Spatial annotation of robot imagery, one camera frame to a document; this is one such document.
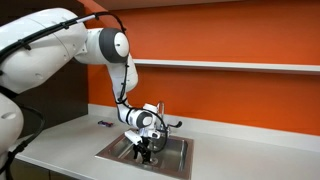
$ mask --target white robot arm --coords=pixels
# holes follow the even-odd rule
[[[160,118],[158,108],[150,104],[133,108],[128,103],[126,92],[136,86],[138,75],[122,24],[122,30],[84,26],[84,21],[98,15],[78,18],[66,9],[56,8],[0,27],[0,169],[23,126],[21,110],[11,98],[41,85],[73,57],[81,63],[107,66],[119,120],[140,129],[139,135],[125,133],[135,145],[141,145],[144,137],[160,137],[155,128]]]

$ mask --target white countertop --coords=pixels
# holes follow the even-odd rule
[[[97,122],[114,122],[111,128]],[[86,115],[43,131],[17,159],[77,179],[174,179],[95,155],[129,129],[115,118]],[[194,139],[193,180],[317,180],[320,153],[185,130]]]

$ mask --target sink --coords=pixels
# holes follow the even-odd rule
[[[161,146],[163,141],[164,137],[153,140],[153,148]],[[98,158],[114,160],[178,179],[190,179],[192,156],[192,139],[169,136],[165,148],[156,154],[152,153],[150,163],[142,164],[140,153],[137,159],[133,159],[133,143],[124,134],[96,155]]]

